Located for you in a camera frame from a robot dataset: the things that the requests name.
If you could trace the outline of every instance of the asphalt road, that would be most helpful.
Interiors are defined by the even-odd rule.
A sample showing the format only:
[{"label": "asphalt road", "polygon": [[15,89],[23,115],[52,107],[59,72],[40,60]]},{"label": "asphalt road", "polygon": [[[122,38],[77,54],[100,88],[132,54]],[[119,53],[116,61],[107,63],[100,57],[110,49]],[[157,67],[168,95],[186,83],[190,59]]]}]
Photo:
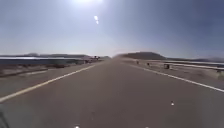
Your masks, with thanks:
[{"label": "asphalt road", "polygon": [[[88,66],[50,73],[59,77],[76,71],[2,102],[11,128],[224,127],[221,91],[114,61],[77,72]],[[24,81],[17,86],[35,87],[44,80],[54,79],[45,78],[50,74],[20,78],[35,82]]]}]

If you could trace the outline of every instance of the metal guardrail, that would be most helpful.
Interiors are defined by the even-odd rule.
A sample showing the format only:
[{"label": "metal guardrail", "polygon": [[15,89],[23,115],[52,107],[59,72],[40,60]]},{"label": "metal guardrail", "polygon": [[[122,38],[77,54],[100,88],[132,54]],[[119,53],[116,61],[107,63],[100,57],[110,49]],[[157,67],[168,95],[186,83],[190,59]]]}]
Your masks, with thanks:
[{"label": "metal guardrail", "polygon": [[150,66],[150,63],[157,63],[164,65],[165,69],[169,69],[170,66],[183,66],[183,67],[193,67],[201,69],[211,69],[217,72],[224,71],[224,63],[213,63],[213,62],[193,62],[193,61],[166,61],[166,60],[136,60],[137,64],[139,61],[143,61]]},{"label": "metal guardrail", "polygon": [[15,65],[66,65],[70,63],[86,63],[91,62],[90,59],[81,58],[38,58],[38,57],[0,57],[0,66],[15,66]]}]

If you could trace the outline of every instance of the mountain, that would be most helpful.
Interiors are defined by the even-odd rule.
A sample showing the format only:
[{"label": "mountain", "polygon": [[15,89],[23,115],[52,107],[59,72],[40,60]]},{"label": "mountain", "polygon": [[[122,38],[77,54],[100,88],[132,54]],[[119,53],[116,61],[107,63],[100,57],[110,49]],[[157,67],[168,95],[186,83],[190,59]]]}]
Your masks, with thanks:
[{"label": "mountain", "polygon": [[142,60],[165,60],[166,58],[160,54],[153,52],[136,52],[136,53],[126,53],[118,55],[121,58],[132,58],[132,59],[142,59]]}]

